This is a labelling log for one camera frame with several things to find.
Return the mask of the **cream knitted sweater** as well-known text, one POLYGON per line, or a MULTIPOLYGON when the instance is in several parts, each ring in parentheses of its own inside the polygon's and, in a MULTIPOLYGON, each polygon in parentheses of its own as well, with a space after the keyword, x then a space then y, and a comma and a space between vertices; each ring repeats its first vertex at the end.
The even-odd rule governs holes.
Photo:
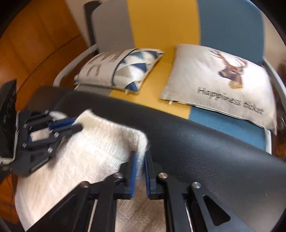
POLYGON ((19 178, 16 211, 28 230, 82 181, 96 183, 117 172, 131 151, 137 154, 135 196, 119 200, 116 231, 165 231, 162 201, 146 195, 143 159, 149 144, 140 130, 116 124, 84 111, 77 119, 83 126, 57 150, 56 157, 29 177, 19 178))

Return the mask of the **blue triangle pattern cushion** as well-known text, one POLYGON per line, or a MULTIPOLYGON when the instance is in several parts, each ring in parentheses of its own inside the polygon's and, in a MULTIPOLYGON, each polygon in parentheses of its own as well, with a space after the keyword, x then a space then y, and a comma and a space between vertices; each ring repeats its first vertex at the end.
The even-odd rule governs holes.
POLYGON ((85 63, 74 83, 138 93, 163 55, 163 51, 152 48, 103 52, 85 63))

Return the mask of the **deer print cushion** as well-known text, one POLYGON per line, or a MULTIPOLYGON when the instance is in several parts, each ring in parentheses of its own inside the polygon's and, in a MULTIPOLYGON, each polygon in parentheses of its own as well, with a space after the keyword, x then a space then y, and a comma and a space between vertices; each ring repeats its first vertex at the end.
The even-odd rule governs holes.
POLYGON ((160 99, 248 120, 277 133, 274 93, 265 69, 213 48, 177 45, 160 99))

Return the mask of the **grey yellow blue sofa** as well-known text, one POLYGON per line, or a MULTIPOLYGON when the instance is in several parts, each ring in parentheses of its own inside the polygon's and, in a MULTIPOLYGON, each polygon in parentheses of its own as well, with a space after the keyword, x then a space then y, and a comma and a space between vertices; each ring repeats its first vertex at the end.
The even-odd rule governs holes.
POLYGON ((84 8, 91 46, 57 75, 54 86, 58 87, 80 62, 84 66, 100 53, 159 49, 164 55, 138 93, 74 84, 78 90, 94 91, 177 115, 268 153, 274 152, 272 142, 276 133, 271 130, 216 111, 160 99, 179 44, 205 46, 246 59, 265 69, 273 93, 285 90, 275 69, 264 57, 262 12, 251 1, 90 1, 84 8))

